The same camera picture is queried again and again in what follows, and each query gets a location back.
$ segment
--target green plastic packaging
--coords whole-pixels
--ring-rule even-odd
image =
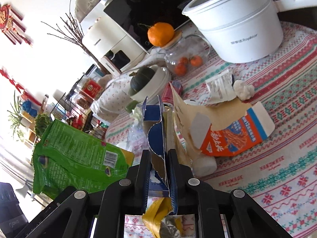
[[[133,153],[55,120],[34,148],[33,192],[54,199],[69,185],[104,190],[126,176],[133,159]]]

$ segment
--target green pumpkin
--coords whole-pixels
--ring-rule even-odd
[[[130,74],[130,76],[133,75],[130,82],[131,89],[133,89],[136,93],[139,92],[146,86],[146,84],[148,84],[154,74],[155,71],[152,68],[145,66],[141,67],[137,73]]]

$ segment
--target pot handle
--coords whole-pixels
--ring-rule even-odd
[[[204,40],[204,41],[207,43],[208,47],[209,47],[208,55],[210,55],[210,52],[211,52],[211,50],[212,50],[212,46],[211,46],[211,44],[209,43],[209,41],[208,41],[203,35],[190,34],[190,35],[188,35],[188,36],[185,36],[184,39],[186,39],[186,38],[188,38],[188,37],[200,37],[202,40]]]
[[[284,12],[300,8],[315,7],[317,6],[317,0],[276,0],[274,4],[277,8],[277,12]]]

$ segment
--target orange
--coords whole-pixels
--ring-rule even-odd
[[[147,31],[150,43],[156,47],[165,46],[174,36],[174,28],[165,22],[155,23]]]
[[[174,73],[177,76],[184,76],[186,72],[187,72],[187,68],[186,68],[186,65],[183,63],[177,64],[174,68]]]
[[[203,64],[202,58],[199,55],[194,55],[192,58],[190,58],[189,62],[194,67],[199,67]]]
[[[179,60],[179,63],[183,63],[185,65],[188,64],[188,59],[186,57],[182,57],[180,60]]]

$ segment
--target silver screw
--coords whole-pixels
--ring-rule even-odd
[[[121,180],[119,181],[119,184],[120,184],[121,186],[129,186],[129,185],[131,184],[131,181],[130,181],[129,179],[121,179]]]
[[[196,178],[191,178],[188,180],[188,184],[192,186],[197,186],[198,184],[200,184],[200,181]]]
[[[245,193],[243,190],[235,190],[233,192],[233,195],[237,198],[243,198],[245,196]]]
[[[84,198],[86,196],[86,192],[84,192],[84,191],[77,191],[77,192],[75,192],[75,194],[74,194],[74,197],[76,198],[76,199],[82,199],[82,198]]]

